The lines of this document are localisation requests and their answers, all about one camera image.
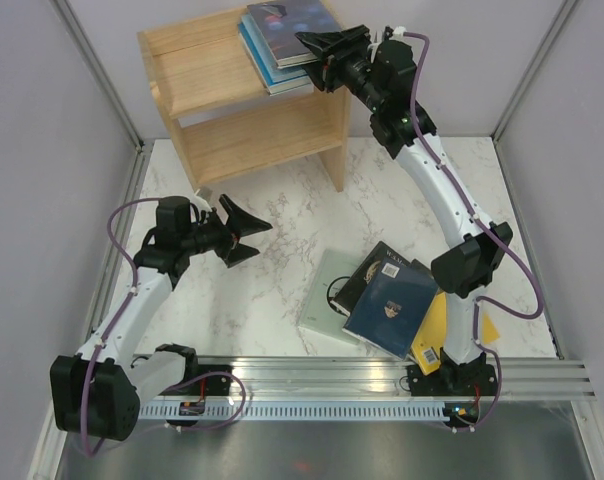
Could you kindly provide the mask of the bright blue book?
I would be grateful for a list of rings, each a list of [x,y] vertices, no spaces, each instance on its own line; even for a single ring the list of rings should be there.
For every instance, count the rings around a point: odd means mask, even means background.
[[[274,81],[271,78],[266,65],[259,57],[258,51],[256,50],[252,41],[247,39],[242,32],[238,34],[238,38],[243,44],[244,50],[248,58],[251,60],[258,78],[261,80],[261,83],[270,96],[311,86],[311,80],[306,75],[300,75],[288,80]]]

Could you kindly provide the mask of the dark purple galaxy book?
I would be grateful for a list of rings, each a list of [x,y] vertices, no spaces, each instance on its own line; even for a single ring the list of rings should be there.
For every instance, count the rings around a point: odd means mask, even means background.
[[[267,1],[247,6],[248,15],[262,35],[278,68],[302,65],[313,60],[296,34],[326,33],[341,29],[323,1]]]

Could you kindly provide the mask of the light blue book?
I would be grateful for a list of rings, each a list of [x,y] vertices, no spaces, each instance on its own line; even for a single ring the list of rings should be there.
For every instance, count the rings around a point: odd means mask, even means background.
[[[247,39],[252,41],[256,50],[258,51],[259,57],[266,65],[266,68],[274,81],[288,80],[300,75],[308,76],[304,69],[299,66],[286,67],[282,69],[277,66],[270,49],[268,48],[250,15],[245,14],[241,17],[241,22],[238,24],[238,32],[242,32]]]

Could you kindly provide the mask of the navy blue crest book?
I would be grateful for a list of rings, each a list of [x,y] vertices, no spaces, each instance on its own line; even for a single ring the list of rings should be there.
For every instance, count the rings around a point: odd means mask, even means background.
[[[386,257],[358,299],[343,331],[404,359],[438,293],[426,272]]]

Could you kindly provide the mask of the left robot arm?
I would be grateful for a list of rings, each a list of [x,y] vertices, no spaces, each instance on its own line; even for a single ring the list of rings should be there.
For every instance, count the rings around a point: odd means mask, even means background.
[[[76,433],[92,450],[91,438],[124,441],[143,405],[175,391],[193,393],[204,376],[192,347],[162,344],[146,358],[135,350],[151,320],[175,291],[194,256],[214,253],[232,268],[258,255],[242,239],[271,230],[227,195],[216,208],[200,196],[155,199],[155,224],[140,249],[124,259],[131,281],[119,302],[73,355],[60,355],[49,371],[59,430]]]

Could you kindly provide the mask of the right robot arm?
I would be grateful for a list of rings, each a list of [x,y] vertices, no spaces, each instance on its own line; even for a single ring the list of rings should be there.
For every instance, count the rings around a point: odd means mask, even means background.
[[[437,128],[417,103],[421,71],[400,29],[386,28],[381,41],[369,29],[298,32],[309,51],[304,69],[314,86],[331,93],[346,87],[370,111],[374,138],[417,184],[440,224],[447,251],[432,260],[431,273],[446,295],[446,333],[440,366],[432,374],[408,369],[415,396],[494,396],[495,363],[481,343],[485,294],[513,238],[508,223],[495,223],[473,200],[451,165]]]

